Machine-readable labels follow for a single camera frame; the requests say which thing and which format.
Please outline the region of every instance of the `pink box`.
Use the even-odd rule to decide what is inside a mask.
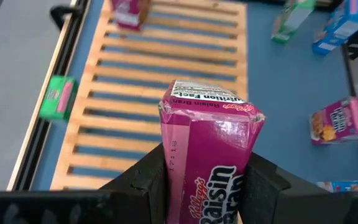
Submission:
[[[111,0],[114,20],[122,28],[140,30],[149,13],[150,0]]]
[[[317,111],[310,127],[314,144],[358,139],[358,98],[348,97]]]
[[[170,181],[166,224],[236,223],[264,115],[220,86],[176,80],[160,117]]]

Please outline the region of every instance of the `gray floor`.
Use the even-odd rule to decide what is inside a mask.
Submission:
[[[68,0],[4,0],[0,8],[0,190],[6,189],[59,32],[48,10]]]

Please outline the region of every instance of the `wooden slat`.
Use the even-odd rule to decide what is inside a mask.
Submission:
[[[108,24],[109,24],[109,13],[102,12],[100,15],[98,26],[96,27],[95,33],[93,35],[93,40],[92,40],[91,48],[89,50],[88,58],[86,60],[86,65],[97,65],[98,64],[98,59],[94,58],[94,57],[90,57],[90,55],[94,55],[101,50],[102,42],[99,41],[99,39],[102,39],[106,35],[106,26]],[[84,80],[90,81],[93,79],[93,76],[94,76],[93,74],[84,73],[81,77],[81,82]]]
[[[210,78],[190,77],[186,75],[177,75],[169,73],[157,73],[157,72],[145,72],[143,70],[134,70],[126,68],[114,68],[114,67],[87,67],[85,68],[89,72],[94,72],[98,76],[105,77],[120,77],[134,80],[153,81],[160,83],[171,83],[173,80],[198,80],[200,82],[217,84],[228,90],[235,90],[236,84],[234,82],[225,80],[216,80]]]
[[[158,144],[158,141],[143,141],[136,139],[123,139],[111,136],[100,136],[96,134],[73,134],[68,137],[68,142],[77,146],[99,147],[103,149],[117,149],[131,152],[149,153]]]
[[[247,11],[246,7],[242,6],[243,10],[239,11],[238,18],[240,21],[246,24]],[[247,54],[247,36],[246,33],[237,36],[237,52],[240,54]],[[247,61],[239,62],[236,64],[236,68],[241,71],[241,75],[237,77],[237,94],[243,100],[248,100],[248,73],[247,73]]]
[[[216,12],[200,11],[198,9],[187,9],[180,7],[164,6],[164,5],[153,5],[151,7],[152,12],[163,12],[167,14],[177,14],[181,16],[199,17],[203,19],[211,19],[215,21],[232,22],[237,24],[237,19],[233,15],[220,14]]]
[[[125,171],[137,162],[132,159],[118,159],[114,157],[94,156],[89,154],[72,154],[67,161],[74,167],[89,167],[119,171]]]
[[[224,37],[211,37],[201,34],[191,34],[175,32],[173,30],[153,29],[146,27],[141,32],[131,31],[129,29],[120,29],[116,24],[110,24],[106,27],[107,32],[113,34],[139,35],[142,37],[153,37],[157,39],[177,40],[196,44],[218,45],[222,47],[236,48],[237,42],[234,39]]]
[[[215,12],[226,12],[228,14],[237,14],[238,5],[242,3],[226,1],[204,1],[204,0],[153,0],[154,4],[166,4],[171,6],[185,6],[196,9],[205,9]]]
[[[114,19],[113,13],[110,15],[110,19]],[[146,19],[145,24],[177,27],[182,29],[194,29],[217,34],[229,34],[233,36],[244,33],[244,29],[241,29],[239,27],[235,28],[229,26],[214,25],[207,22],[186,21],[155,16],[149,16]]]
[[[164,95],[164,90],[159,90],[151,87],[140,87],[132,85],[124,85],[117,83],[105,82],[88,82],[85,83],[91,91],[101,93],[113,93],[119,95],[140,96],[146,98],[161,99]]]
[[[76,102],[86,109],[158,116],[157,105],[100,98],[77,98]]]
[[[239,74],[239,71],[235,67],[179,59],[166,59],[163,57],[121,54],[118,52],[100,52],[99,58],[107,61],[127,62],[138,65],[153,65],[158,67],[177,68],[220,75],[236,76]]]
[[[246,15],[246,13],[247,13],[247,5],[246,4],[240,4],[240,5],[238,5],[237,8],[239,10],[239,13],[237,15],[238,26],[241,27],[241,28],[244,28],[245,32],[243,32],[242,34],[246,34],[246,32],[247,32],[247,18],[246,17],[244,18],[244,15]]]
[[[129,119],[108,118],[104,116],[83,115],[70,118],[71,123],[84,128],[110,129],[145,134],[161,134],[160,124]]]
[[[73,123],[68,123],[66,135],[76,134],[80,127]],[[60,190],[64,185],[60,183],[60,179],[65,177],[70,170],[70,156],[74,153],[75,145],[66,142],[66,137],[63,140],[62,148],[60,149],[59,159],[56,164],[55,173],[53,175],[52,183],[50,184],[51,190]]]
[[[237,53],[225,52],[223,50],[208,50],[197,47],[185,47],[180,45],[160,44],[155,42],[136,41],[129,39],[115,39],[106,37],[103,39],[106,47],[125,47],[129,50],[136,50],[148,53],[161,53],[165,55],[200,58],[215,61],[245,61],[245,56]]]
[[[112,178],[91,177],[85,175],[69,174],[61,177],[59,184],[63,187],[79,187],[85,189],[99,189],[110,182]]]

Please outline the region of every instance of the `cardboard box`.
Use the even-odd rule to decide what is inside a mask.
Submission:
[[[302,22],[313,12],[315,0],[287,0],[274,22],[272,40],[286,43]]]
[[[358,139],[358,98],[345,98],[315,112],[310,129],[314,144]]]
[[[149,13],[150,0],[111,0],[114,20],[122,28],[140,30]]]
[[[313,51],[328,54],[358,31],[358,0],[343,0],[316,34]]]
[[[160,117],[170,183],[166,224],[236,223],[264,115],[220,86],[176,80]]]
[[[317,182],[317,186],[329,192],[358,192],[358,181]]]
[[[39,116],[49,121],[65,121],[70,118],[78,90],[74,78],[53,76],[41,104]]]

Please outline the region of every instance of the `green box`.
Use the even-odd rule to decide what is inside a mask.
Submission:
[[[274,22],[272,40],[285,44],[313,12],[316,0],[287,0]]]
[[[78,84],[74,78],[53,76],[41,104],[40,118],[49,121],[68,121]]]

